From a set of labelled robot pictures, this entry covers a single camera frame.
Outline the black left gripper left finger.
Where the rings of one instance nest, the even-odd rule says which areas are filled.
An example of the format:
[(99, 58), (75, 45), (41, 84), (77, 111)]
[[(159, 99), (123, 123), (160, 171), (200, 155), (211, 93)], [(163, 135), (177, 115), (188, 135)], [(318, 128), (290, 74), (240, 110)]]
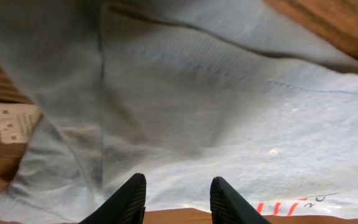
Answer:
[(147, 181), (136, 173), (79, 224), (143, 224)]

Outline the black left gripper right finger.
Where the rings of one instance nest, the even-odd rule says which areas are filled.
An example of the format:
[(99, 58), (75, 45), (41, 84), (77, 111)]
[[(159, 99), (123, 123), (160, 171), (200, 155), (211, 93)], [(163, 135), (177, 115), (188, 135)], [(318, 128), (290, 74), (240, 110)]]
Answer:
[(213, 224), (271, 224), (222, 177), (213, 179), (209, 194)]

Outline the light blue t-shirt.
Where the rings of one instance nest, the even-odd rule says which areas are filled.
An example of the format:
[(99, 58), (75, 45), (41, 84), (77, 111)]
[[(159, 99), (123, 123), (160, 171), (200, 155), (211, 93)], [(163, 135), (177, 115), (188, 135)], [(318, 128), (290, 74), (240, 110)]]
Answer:
[(130, 176), (146, 207), (358, 218), (358, 61), (263, 1), (0, 1), (0, 66), (43, 118), (0, 220), (79, 222)]

